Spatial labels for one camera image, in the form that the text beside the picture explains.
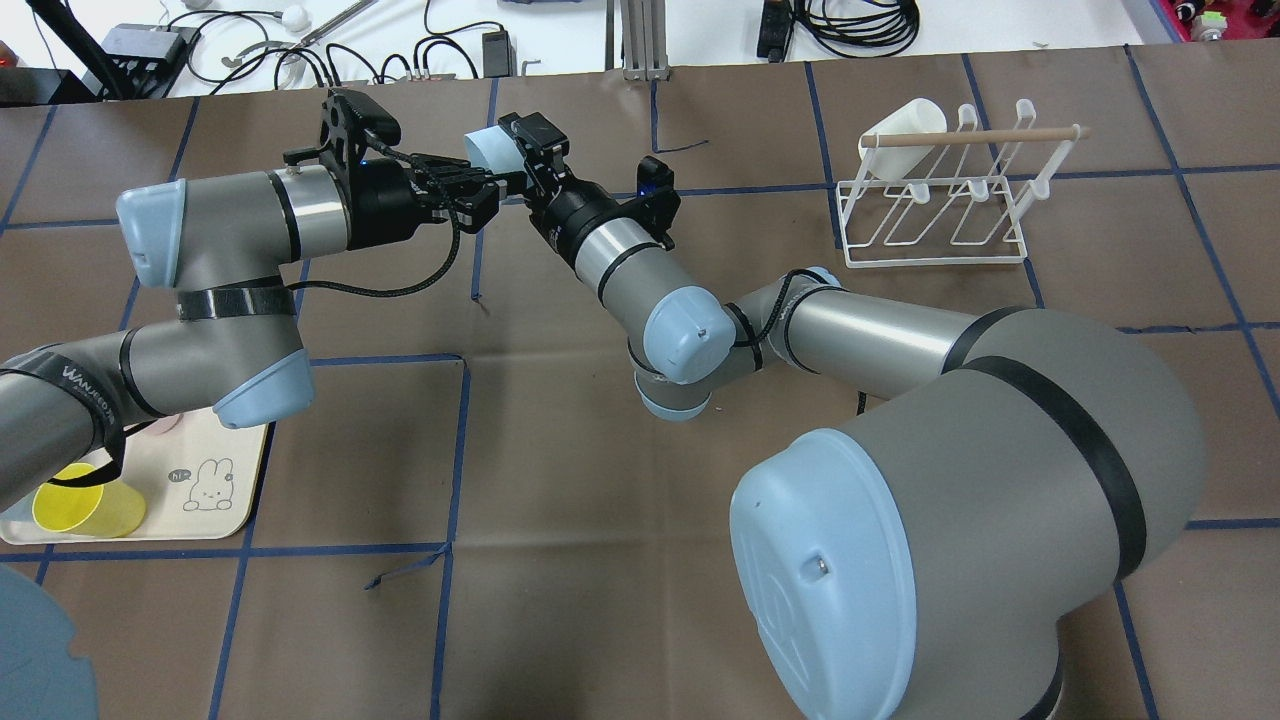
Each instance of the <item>white tray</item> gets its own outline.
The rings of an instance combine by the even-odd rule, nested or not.
[[[95,538],[0,520],[0,538],[10,544],[211,539],[238,530],[253,505],[266,425],[229,430],[207,409],[173,420],[157,421],[125,446],[120,479],[147,501],[147,515],[133,533]],[[95,451],[86,461],[100,465],[106,456]],[[29,507],[29,500],[23,503]]]

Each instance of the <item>yellow cup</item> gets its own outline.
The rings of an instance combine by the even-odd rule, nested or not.
[[[86,462],[73,462],[54,475],[73,480],[93,470]],[[45,483],[36,491],[31,514],[36,524],[51,533],[76,533],[99,538],[118,538],[136,530],[147,514],[147,501],[120,480],[91,488],[68,488]]]

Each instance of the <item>table surface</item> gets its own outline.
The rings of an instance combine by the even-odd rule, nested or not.
[[[662,155],[684,195],[675,252],[722,299],[824,264],[867,295],[970,314],[1041,305],[1147,345],[1199,407],[1208,483],[1171,548],[1061,623],[1060,719],[1268,717],[1280,707],[1277,61],[1280,41],[1252,41],[370,94],[403,123],[404,147],[445,155],[495,114],[547,111],[573,141],[575,170],[617,192],[644,154],[690,146]],[[1096,129],[1027,217],[1025,265],[840,268],[835,181],[855,172],[859,132],[915,95],[977,102],[997,127],[1027,96],[1044,124]],[[314,141],[321,97],[0,111],[0,356],[172,319],[168,293],[138,291],[115,196],[278,167],[283,149]],[[398,287],[447,245],[425,227],[284,275]],[[621,331],[518,206],[467,237],[429,292],[311,290],[300,305],[317,400],[275,425],[243,532],[0,544],[0,561],[77,623],[104,717],[796,716],[742,601],[728,500],[750,466],[850,418],[854,388],[780,366],[718,392],[696,421],[655,420]]]
[[[924,22],[919,40],[908,55],[943,53],[982,53],[998,50],[1032,50],[1036,47],[1094,47],[1139,45],[1142,22],[1149,22],[1146,0],[919,0]],[[282,10],[287,0],[220,0],[211,8],[223,10]],[[321,24],[349,0],[307,0],[301,3],[311,14],[312,26]],[[113,3],[77,3],[74,12],[82,24],[100,41],[114,26],[157,23],[168,9],[172,17],[186,12],[178,0],[119,0]],[[667,40],[669,63],[678,65],[727,65],[762,63],[755,58],[755,37],[760,23],[759,0],[668,0]],[[9,18],[0,40],[9,44],[31,65],[50,64],[36,33],[31,13],[23,0],[0,0],[0,17]],[[422,37],[422,3],[420,0],[381,0],[348,24],[334,31],[326,41],[349,45],[380,65],[392,53],[410,54],[413,42]],[[196,20],[189,18],[184,22]],[[582,73],[605,69],[605,0],[581,3],[538,3],[522,5],[500,0],[434,0],[431,27],[451,28],[477,19],[497,19],[511,32],[518,63],[530,61],[529,74]],[[279,23],[265,19],[274,40],[297,40]],[[483,31],[465,32],[458,42],[480,58]],[[616,23],[621,37],[621,23]],[[54,60],[77,73],[83,65],[56,37],[46,31]],[[234,56],[261,35],[242,20],[220,20],[206,29],[206,38],[197,46],[195,64],[209,77],[228,72],[219,61]],[[621,42],[614,42],[616,54]],[[797,31],[792,41],[792,60],[820,60],[831,55],[810,36]],[[369,70],[343,53],[335,55],[339,73],[346,78],[367,78]],[[453,53],[431,54],[433,72],[466,77],[466,64]],[[620,65],[614,58],[614,67]],[[297,86],[310,82],[298,79]],[[270,65],[250,78],[229,86],[224,92],[270,90]],[[210,85],[183,73],[173,95],[205,95]]]

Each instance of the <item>white plug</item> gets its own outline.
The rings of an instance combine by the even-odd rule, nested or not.
[[[302,5],[289,5],[280,15],[280,24],[289,32],[302,32],[311,27],[311,15]]]

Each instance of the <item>wooden rod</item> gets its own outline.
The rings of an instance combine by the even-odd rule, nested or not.
[[[905,135],[864,135],[863,147],[920,147],[925,145],[968,145],[1001,142],[1046,142],[1061,140],[1083,140],[1093,135],[1087,127],[1069,128],[1028,128],[1028,129],[979,129],[966,132],[915,132]]]

